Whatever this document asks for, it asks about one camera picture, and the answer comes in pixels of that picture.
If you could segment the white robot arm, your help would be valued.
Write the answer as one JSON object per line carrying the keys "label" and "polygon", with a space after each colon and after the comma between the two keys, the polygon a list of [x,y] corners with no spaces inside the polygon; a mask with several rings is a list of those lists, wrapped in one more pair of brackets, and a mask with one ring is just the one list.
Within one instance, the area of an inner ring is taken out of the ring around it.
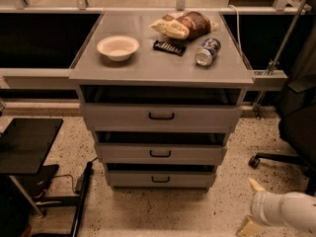
{"label": "white robot arm", "polygon": [[249,178],[253,191],[250,215],[246,215],[236,232],[237,237],[252,237],[266,227],[285,227],[316,234],[316,197],[291,192],[268,192]]}

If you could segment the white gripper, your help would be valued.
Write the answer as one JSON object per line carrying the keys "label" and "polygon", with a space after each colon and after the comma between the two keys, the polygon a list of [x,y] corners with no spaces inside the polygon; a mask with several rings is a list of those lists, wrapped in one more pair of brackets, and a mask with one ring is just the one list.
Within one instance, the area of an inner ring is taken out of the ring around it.
{"label": "white gripper", "polygon": [[282,224],[279,210],[281,195],[265,192],[265,188],[252,178],[248,179],[248,183],[255,193],[250,205],[253,217],[250,215],[244,217],[236,232],[237,237],[252,237],[259,234],[264,230],[263,225]]}

